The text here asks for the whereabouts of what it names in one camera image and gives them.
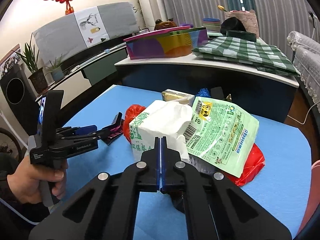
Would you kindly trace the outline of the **person's left hand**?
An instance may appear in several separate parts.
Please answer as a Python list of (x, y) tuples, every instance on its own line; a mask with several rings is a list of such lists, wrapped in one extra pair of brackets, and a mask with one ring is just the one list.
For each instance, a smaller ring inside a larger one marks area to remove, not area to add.
[(66, 192), (66, 170), (68, 163), (62, 161), (57, 170), (42, 165), (32, 165), (26, 155), (14, 174), (7, 176), (9, 188), (16, 199), (22, 203), (37, 204), (42, 202), (40, 182), (53, 182), (52, 194), (61, 200)]

